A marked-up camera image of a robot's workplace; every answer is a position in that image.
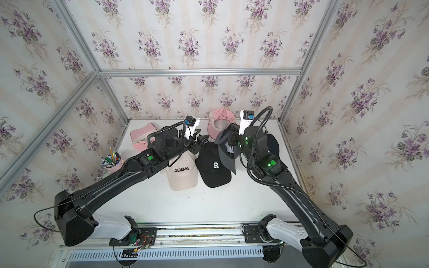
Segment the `pink cap back wall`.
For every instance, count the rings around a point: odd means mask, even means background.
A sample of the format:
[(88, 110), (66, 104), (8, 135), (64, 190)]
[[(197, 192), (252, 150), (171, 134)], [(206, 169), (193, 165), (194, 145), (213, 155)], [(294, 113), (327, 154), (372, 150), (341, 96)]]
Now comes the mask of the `pink cap back wall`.
[(225, 108), (214, 109), (209, 112), (208, 134), (215, 140), (219, 133), (224, 130), (230, 123), (236, 121), (235, 115)]

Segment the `dark grey baseball cap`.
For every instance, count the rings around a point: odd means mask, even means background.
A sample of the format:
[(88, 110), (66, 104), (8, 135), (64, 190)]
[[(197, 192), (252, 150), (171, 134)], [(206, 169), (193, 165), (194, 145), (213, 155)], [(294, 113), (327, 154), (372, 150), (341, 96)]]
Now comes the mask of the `dark grey baseball cap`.
[(219, 157), (222, 165), (236, 174), (236, 159), (240, 154), (234, 154), (232, 148), (229, 145), (229, 138), (233, 131), (239, 130), (239, 125), (236, 123), (230, 123), (224, 130), (222, 130), (215, 140), (215, 144), (218, 146)]

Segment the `black cap white letter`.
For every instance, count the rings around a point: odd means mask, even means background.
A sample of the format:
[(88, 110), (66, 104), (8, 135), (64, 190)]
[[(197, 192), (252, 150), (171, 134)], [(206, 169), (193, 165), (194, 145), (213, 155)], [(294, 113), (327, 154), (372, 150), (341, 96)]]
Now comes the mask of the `black cap white letter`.
[(267, 134), (268, 151), (279, 157), (280, 148), (277, 139), (272, 134)]

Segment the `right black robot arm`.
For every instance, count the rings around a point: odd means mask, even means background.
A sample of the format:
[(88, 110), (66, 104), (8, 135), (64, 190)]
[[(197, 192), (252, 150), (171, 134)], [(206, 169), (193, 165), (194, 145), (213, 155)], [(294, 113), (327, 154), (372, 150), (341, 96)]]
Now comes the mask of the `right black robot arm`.
[(259, 236), (264, 242), (278, 241), (270, 250), (289, 245), (299, 250), (313, 268), (330, 268), (350, 248), (352, 230), (339, 225), (327, 216), (302, 190), (286, 164), (268, 146), (264, 127), (272, 114), (272, 107), (258, 115), (253, 111), (240, 112), (240, 124), (230, 126), (232, 133), (227, 144), (239, 149), (245, 158), (244, 167), (250, 178), (273, 190), (301, 223), (300, 227), (268, 214), (258, 223)]

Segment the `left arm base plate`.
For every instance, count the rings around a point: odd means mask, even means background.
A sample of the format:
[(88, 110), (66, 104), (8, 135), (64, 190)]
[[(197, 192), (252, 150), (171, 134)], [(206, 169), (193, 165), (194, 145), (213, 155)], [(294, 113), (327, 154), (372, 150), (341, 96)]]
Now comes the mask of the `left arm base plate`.
[(120, 247), (120, 246), (137, 246), (137, 247), (149, 247), (154, 246), (158, 229), (156, 227), (139, 228), (139, 230), (131, 230), (123, 239), (118, 240), (111, 238), (109, 246)]

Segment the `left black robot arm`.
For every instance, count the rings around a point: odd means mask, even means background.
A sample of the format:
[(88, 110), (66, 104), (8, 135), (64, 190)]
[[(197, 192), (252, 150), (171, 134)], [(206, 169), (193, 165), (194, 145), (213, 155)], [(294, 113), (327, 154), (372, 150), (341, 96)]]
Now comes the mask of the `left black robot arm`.
[(58, 193), (52, 208), (64, 244), (72, 247), (90, 238), (99, 226), (93, 214), (112, 198), (156, 175), (184, 153), (199, 153), (209, 139), (200, 131), (197, 120), (187, 116), (147, 135), (147, 149), (125, 160), (118, 171), (79, 191)]

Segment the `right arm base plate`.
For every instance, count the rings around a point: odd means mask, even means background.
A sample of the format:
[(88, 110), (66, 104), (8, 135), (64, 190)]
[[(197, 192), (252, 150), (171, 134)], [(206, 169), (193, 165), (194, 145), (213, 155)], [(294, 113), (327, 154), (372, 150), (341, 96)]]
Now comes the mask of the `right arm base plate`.
[(241, 232), (244, 236), (245, 243), (281, 243), (289, 241), (292, 236), (287, 233), (280, 233), (272, 236), (268, 230), (259, 225), (244, 223), (241, 226)]

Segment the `beige baseball cap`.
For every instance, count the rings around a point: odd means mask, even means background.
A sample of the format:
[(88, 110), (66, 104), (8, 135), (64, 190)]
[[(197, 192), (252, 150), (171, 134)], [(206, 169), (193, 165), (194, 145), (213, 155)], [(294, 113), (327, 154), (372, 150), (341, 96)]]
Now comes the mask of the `beige baseball cap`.
[(171, 190), (178, 192), (196, 187), (198, 169), (194, 155), (187, 151), (173, 161), (176, 162), (161, 171), (166, 174)]

